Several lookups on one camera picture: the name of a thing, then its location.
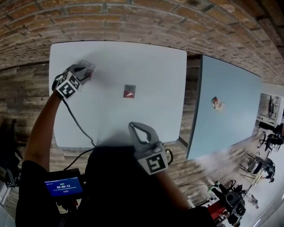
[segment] light blue tabletop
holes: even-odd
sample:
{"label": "light blue tabletop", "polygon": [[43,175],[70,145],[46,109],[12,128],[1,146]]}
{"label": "light blue tabletop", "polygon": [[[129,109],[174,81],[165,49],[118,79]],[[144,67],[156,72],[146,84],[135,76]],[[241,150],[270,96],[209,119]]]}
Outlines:
{"label": "light blue tabletop", "polygon": [[[261,94],[261,78],[212,57],[202,56],[195,119],[187,159],[226,149],[252,135]],[[214,97],[225,105],[215,110]]]}

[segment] floor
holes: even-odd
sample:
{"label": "floor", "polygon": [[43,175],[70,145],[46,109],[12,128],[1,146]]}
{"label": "floor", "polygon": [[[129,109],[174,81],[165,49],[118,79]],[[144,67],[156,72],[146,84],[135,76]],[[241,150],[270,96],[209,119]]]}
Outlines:
{"label": "floor", "polygon": [[[180,135],[188,141],[195,109],[197,69],[187,69],[185,105]],[[16,140],[26,142],[34,122],[48,99],[48,65],[35,65],[0,72],[0,125],[3,121],[16,119]],[[185,149],[180,144],[167,146],[172,149],[174,161],[170,165],[169,175],[195,205],[208,197],[208,187],[215,181],[228,184],[236,179],[247,188],[250,180],[243,178],[239,163],[244,163],[246,153],[256,152],[261,131],[254,129],[252,137],[233,145],[229,149],[186,160]],[[50,170],[63,170],[83,149],[58,148],[53,138]],[[84,173],[88,154],[79,158],[73,165]],[[13,189],[8,196],[5,208],[15,216],[18,201],[18,189]]]}

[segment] brick wall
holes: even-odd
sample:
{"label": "brick wall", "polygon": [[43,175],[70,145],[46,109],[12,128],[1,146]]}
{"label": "brick wall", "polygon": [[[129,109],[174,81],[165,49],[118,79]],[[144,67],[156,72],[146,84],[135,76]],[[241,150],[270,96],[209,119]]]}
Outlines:
{"label": "brick wall", "polygon": [[0,0],[0,69],[49,60],[57,42],[113,40],[206,54],[284,85],[276,0]]}

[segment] blue screen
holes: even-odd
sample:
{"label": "blue screen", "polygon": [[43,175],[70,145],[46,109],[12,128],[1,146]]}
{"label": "blue screen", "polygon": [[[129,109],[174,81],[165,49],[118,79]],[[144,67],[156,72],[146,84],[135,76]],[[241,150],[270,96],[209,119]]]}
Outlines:
{"label": "blue screen", "polygon": [[77,177],[45,182],[52,197],[60,197],[82,193],[83,189]]}

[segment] wooden floor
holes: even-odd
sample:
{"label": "wooden floor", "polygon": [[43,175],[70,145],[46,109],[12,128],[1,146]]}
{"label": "wooden floor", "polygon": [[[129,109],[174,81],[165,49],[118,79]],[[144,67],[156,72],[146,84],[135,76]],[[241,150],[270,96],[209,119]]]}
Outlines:
{"label": "wooden floor", "polygon": [[[195,110],[197,69],[187,69],[185,105],[181,127],[181,137],[189,139],[192,117]],[[48,99],[48,65],[27,66],[0,72],[0,125],[3,121],[11,123],[16,119],[16,140],[26,142],[34,122]],[[228,150],[186,160],[186,151],[180,144],[167,146],[172,149],[174,162],[170,165],[169,175],[180,190],[195,205],[209,196],[208,187],[215,181],[228,184],[236,179],[247,188],[248,179],[240,175],[239,163],[246,160],[246,152],[255,152],[261,132],[254,130],[253,137],[240,142]],[[50,170],[63,170],[83,149],[58,148],[53,138]],[[84,173],[88,154],[79,158],[73,165]],[[11,216],[15,216],[18,201],[18,189],[13,189],[8,196],[5,208]]]}

